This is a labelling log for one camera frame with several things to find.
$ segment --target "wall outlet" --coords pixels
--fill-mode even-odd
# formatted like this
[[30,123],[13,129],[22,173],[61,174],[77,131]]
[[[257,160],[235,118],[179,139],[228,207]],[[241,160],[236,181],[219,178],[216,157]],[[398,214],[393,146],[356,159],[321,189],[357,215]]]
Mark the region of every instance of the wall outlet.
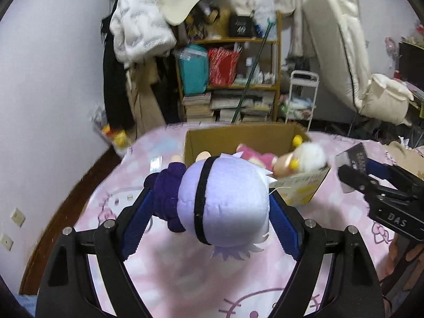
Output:
[[13,245],[13,240],[4,233],[0,234],[0,244],[3,245],[7,251],[10,251]]
[[12,221],[17,224],[19,227],[22,227],[22,224],[25,221],[25,215],[22,214],[22,212],[18,209],[15,208],[15,210],[13,210],[12,215],[10,216],[10,218],[12,219]]

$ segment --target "cardboard box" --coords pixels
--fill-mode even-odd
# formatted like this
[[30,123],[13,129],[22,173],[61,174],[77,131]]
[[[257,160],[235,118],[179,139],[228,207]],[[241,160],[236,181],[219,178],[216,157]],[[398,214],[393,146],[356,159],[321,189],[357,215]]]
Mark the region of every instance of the cardboard box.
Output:
[[[234,154],[237,146],[244,143],[259,153],[273,153],[282,156],[293,151],[295,135],[310,141],[304,128],[297,123],[252,123],[229,125],[211,129],[189,130],[186,134],[184,162],[192,165],[200,152],[208,151],[212,156],[221,153]],[[312,172],[300,173],[271,184],[289,205],[308,203],[324,181],[329,166]]]

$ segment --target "white wall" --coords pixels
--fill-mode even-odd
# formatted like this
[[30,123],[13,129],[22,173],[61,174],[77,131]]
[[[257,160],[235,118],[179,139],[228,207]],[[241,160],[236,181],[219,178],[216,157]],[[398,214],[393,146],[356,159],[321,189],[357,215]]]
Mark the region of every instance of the white wall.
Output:
[[[17,292],[69,191],[105,152],[90,111],[103,101],[107,0],[14,0],[0,21],[0,274]],[[27,217],[22,228],[10,214]]]
[[[395,64],[390,68],[392,59],[386,52],[384,40],[392,37],[399,42],[402,36],[409,36],[418,17],[407,0],[359,0],[359,5],[365,39],[369,42],[367,51],[371,73],[393,77]],[[283,33],[283,58],[287,57],[289,42],[290,29],[287,29]],[[314,118],[350,123],[353,115],[336,96],[320,85]]]

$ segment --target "human hand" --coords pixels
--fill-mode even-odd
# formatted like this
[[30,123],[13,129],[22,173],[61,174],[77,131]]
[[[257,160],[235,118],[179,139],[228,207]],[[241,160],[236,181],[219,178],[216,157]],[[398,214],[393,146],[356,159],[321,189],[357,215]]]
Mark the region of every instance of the human hand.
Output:
[[[399,235],[396,233],[395,238],[393,239],[392,243],[389,245],[389,257],[387,258],[386,267],[385,267],[385,273],[386,276],[393,273],[395,269],[395,260],[398,256],[398,241]],[[411,251],[409,251],[406,254],[406,260],[408,262],[412,261],[418,254],[420,254],[424,249],[424,244],[419,244],[415,246]],[[424,270],[424,253],[420,255],[418,258],[418,263],[416,268],[414,269],[411,277],[408,279],[408,281],[405,283],[403,290],[411,290],[415,283],[418,281],[418,278],[420,277],[421,273]]]

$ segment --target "teal bag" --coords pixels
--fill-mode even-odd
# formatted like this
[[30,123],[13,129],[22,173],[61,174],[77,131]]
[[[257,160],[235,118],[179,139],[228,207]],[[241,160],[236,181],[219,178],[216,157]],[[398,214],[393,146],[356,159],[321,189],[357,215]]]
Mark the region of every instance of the teal bag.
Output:
[[189,45],[179,55],[180,74],[185,95],[202,94],[209,83],[208,52]]

